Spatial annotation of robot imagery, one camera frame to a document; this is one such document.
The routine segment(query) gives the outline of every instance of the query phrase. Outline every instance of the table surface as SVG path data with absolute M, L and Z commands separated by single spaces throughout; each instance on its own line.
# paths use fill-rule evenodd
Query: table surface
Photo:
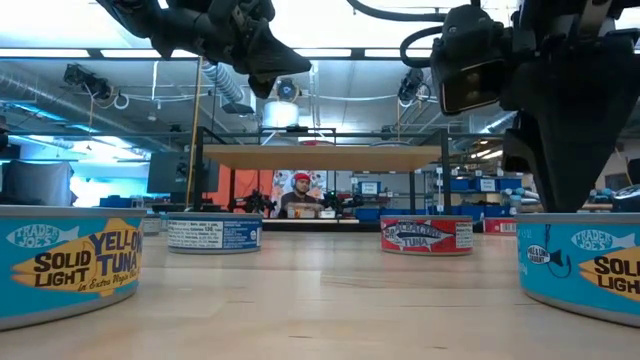
M 440 158 L 438 146 L 205 145 L 204 156 L 232 169 L 414 171 Z
M 138 293 L 0 333 L 0 359 L 632 359 L 640 330 L 539 304 L 516 241 L 472 255 L 383 253 L 379 234 L 263 233 L 259 253 L 167 253 L 144 242 Z

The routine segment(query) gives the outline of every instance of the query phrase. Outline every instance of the can label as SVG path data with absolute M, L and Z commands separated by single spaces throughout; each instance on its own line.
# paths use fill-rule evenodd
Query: can label
M 181 249 L 255 249 L 260 247 L 262 220 L 169 220 L 168 245 Z
M 518 224 L 520 283 L 532 293 L 640 315 L 638 225 Z
M 514 218 L 486 218 L 484 219 L 484 233 L 515 236 L 516 220 Z
M 141 218 L 0 220 L 2 319 L 131 292 L 142 256 Z
M 160 218 L 145 218 L 142 221 L 143 231 L 146 233 L 160 232 L 161 220 Z
M 381 246 L 417 253 L 469 252 L 473 228 L 469 220 L 382 219 Z

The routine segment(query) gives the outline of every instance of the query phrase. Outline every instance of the blue tuna can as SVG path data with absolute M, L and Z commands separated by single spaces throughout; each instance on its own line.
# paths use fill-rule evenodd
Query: blue tuna can
M 0 206 L 0 330 L 133 295 L 145 210 Z
M 640 327 L 640 216 L 517 215 L 520 284 L 530 297 Z
M 239 254 L 260 250 L 261 214 L 169 213 L 169 251 Z

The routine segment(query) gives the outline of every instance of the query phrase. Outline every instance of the computer monitor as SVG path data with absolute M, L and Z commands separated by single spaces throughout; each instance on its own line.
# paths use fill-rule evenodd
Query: computer monitor
M 202 191 L 216 192 L 218 191 L 220 165 L 210 159 L 203 159 L 203 163 Z M 189 153 L 154 153 L 151 155 L 151 161 L 149 163 L 147 193 L 184 193 L 186 191 L 188 177 Z

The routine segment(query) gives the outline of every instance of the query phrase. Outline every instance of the tuna can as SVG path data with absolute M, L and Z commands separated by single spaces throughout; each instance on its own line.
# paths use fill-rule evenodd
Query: tuna can
M 486 235 L 516 235 L 516 220 L 514 218 L 484 218 L 483 225 Z
M 381 216 L 380 230 L 380 245 L 386 252 L 431 256 L 473 252 L 471 216 Z
M 161 214 L 160 215 L 160 231 L 166 232 L 169 229 L 169 215 Z
M 640 327 L 638 214 L 522 214 L 516 221 L 520 284 L 527 295 Z
M 169 251 L 238 254 L 260 250 L 261 214 L 169 213 Z
M 159 214 L 147 214 L 142 222 L 142 231 L 145 236 L 157 236 L 160 234 L 161 225 Z
M 0 330 L 133 295 L 145 210 L 0 206 Z

